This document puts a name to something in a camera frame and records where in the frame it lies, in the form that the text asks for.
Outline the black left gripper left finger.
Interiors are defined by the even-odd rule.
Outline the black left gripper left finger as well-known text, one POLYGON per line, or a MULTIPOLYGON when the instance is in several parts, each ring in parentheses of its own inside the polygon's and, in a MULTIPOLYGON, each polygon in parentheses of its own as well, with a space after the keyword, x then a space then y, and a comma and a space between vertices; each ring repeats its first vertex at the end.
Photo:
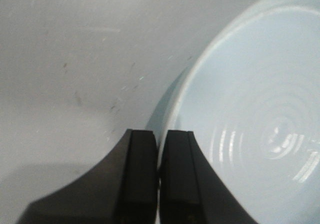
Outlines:
POLYGON ((128 129, 94 167, 28 205, 22 224, 153 224, 158 202, 152 131, 128 129))

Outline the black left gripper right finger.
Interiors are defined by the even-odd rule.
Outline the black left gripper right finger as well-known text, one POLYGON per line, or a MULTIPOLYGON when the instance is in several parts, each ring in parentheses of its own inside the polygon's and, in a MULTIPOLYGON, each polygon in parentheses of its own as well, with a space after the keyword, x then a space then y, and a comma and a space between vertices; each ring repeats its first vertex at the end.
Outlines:
POLYGON ((169 130, 160 166, 162 224, 254 224, 215 173, 194 133, 169 130))

